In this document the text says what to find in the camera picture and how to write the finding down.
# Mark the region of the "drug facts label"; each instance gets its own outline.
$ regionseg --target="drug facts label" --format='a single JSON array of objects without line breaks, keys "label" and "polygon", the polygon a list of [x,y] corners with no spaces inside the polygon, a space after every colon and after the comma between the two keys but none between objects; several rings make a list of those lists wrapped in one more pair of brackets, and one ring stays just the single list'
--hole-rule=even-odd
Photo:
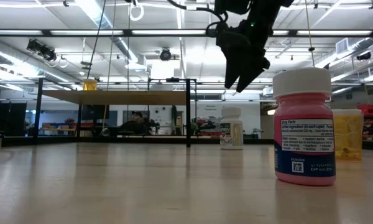
[{"label": "drug facts label", "polygon": [[281,120],[282,150],[334,152],[332,119]]}]

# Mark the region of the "security camera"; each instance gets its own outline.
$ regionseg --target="security camera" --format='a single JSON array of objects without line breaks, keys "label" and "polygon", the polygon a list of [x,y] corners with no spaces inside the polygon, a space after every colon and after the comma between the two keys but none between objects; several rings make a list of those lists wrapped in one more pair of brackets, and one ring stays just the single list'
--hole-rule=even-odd
[{"label": "security camera", "polygon": [[160,53],[160,59],[162,61],[168,61],[172,58],[172,54],[170,53],[170,49],[163,49],[162,53]]}]

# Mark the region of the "barcode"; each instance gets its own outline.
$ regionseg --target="barcode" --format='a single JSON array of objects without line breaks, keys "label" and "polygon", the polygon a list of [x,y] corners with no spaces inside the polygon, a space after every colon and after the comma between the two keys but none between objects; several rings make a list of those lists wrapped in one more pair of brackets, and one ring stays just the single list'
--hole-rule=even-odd
[{"label": "barcode", "polygon": [[303,162],[292,162],[292,171],[304,173],[304,163]]}]

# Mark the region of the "hanging rope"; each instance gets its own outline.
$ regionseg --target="hanging rope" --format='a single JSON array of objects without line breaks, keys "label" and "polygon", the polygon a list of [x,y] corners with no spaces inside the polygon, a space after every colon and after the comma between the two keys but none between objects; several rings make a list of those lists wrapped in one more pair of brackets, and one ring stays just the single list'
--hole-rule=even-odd
[{"label": "hanging rope", "polygon": [[315,48],[312,47],[310,17],[308,16],[308,3],[306,2],[306,0],[305,0],[305,12],[306,12],[306,24],[308,26],[308,38],[310,40],[310,49],[309,49],[309,51],[311,52],[312,65],[315,67],[315,60],[313,58],[313,51],[315,50]]},{"label": "hanging rope", "polygon": [[[113,12],[113,28],[112,28],[112,38],[114,36],[114,28],[115,28],[115,21],[116,21],[116,3],[117,0],[114,1],[114,12]],[[112,65],[112,52],[113,52],[113,42],[111,42],[111,53],[109,54],[109,69],[108,69],[108,80],[106,80],[106,91],[109,90],[109,79],[111,78],[111,65]],[[104,122],[102,126],[102,130],[105,128],[105,119],[106,119],[106,110],[108,106],[105,105],[105,111],[104,111]]]},{"label": "hanging rope", "polygon": [[90,77],[91,66],[93,65],[93,58],[94,58],[94,54],[95,54],[95,49],[97,48],[99,32],[101,30],[102,19],[104,17],[104,13],[105,13],[105,5],[106,5],[106,0],[104,0],[104,6],[102,7],[101,19],[99,20],[97,36],[95,37],[95,44],[94,44],[94,48],[93,48],[93,54],[91,55],[91,60],[90,60],[90,65],[89,65],[89,69],[88,69],[87,79]]}]

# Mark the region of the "person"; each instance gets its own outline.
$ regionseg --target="person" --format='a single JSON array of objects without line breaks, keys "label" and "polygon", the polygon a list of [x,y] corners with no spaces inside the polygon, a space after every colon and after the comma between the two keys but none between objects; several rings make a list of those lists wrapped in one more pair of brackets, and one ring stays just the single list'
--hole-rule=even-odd
[{"label": "person", "polygon": [[132,134],[149,134],[145,126],[144,116],[140,111],[133,111],[132,120],[126,121],[119,127],[120,132],[130,132]]},{"label": "person", "polygon": [[140,111],[131,112],[133,121],[142,124],[144,122],[144,116]]}]

